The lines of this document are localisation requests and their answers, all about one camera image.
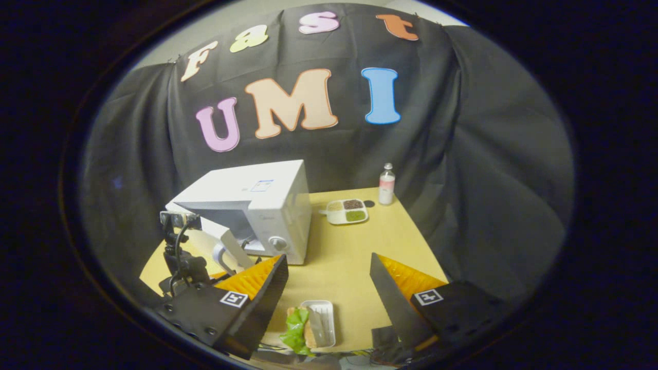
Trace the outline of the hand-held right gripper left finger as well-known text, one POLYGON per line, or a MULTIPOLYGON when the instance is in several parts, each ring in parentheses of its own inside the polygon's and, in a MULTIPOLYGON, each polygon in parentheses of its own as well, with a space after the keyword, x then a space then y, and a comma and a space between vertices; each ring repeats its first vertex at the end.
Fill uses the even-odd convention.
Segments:
POLYGON ((170 325, 212 349, 249 360, 264 337, 288 279, 284 254, 216 284, 193 284, 157 305, 170 325))

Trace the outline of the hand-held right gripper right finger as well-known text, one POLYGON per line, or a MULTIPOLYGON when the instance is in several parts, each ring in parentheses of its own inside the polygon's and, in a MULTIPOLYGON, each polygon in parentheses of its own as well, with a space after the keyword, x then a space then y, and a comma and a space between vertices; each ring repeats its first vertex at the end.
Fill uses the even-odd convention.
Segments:
POLYGON ((507 302, 472 283, 445 283, 378 253, 370 277, 402 347, 415 355, 456 351, 508 314, 507 302))

